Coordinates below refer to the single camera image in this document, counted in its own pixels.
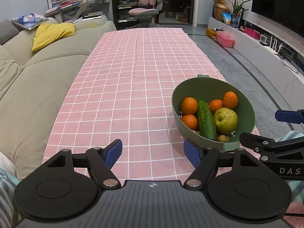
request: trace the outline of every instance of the yellow pillow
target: yellow pillow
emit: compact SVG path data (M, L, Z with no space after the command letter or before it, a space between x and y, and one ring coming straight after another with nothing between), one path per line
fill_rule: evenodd
M72 23L48 24L42 23L37 28L32 51L38 51L50 45L60 38L69 37L75 34L75 25Z

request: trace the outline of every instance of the fruit bowl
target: fruit bowl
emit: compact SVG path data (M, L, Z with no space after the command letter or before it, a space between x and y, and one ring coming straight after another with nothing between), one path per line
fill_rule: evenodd
M194 99L204 100L208 104L214 99L222 99L228 91L234 92L238 97L238 105L234 108L238 116L238 126L234 137L230 137L230 142L222 143L204 138L191 129L189 129L180 119L180 106L184 98L193 97ZM208 75L198 75L181 82L173 91L172 108L174 120L181 135L185 139L194 141L201 147L214 147L220 151L231 151L239 147L239 136L243 132L251 133L255 125L255 115L253 108L248 99L234 86L230 84L210 78Z

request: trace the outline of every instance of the pink box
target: pink box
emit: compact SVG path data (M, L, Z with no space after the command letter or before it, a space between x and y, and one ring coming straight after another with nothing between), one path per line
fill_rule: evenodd
M219 42L221 46L232 48L234 39L227 32L218 31L216 41Z
M260 39L261 37L261 33L259 33L256 30L253 30L251 28L245 28L245 33L248 34L250 37L254 38L254 39Z

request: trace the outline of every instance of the sofa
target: sofa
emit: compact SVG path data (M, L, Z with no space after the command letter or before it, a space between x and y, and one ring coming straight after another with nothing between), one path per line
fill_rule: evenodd
M47 23L57 21L49 18ZM0 68L0 151L21 180L41 165L59 109L86 58L103 33L116 28L103 16L77 22L75 30L38 52L31 51L35 29L23 30L0 46L0 61L6 57L16 62L9 84Z

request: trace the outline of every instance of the bowl handle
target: bowl handle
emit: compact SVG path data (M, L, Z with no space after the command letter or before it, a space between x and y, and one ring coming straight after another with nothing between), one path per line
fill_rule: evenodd
M206 74L206 75L198 74L197 77L208 77L208 78L210 78L210 76L208 74Z
M240 147L240 144L238 141L224 143L222 146L224 152L234 151L236 148L239 148L239 147Z

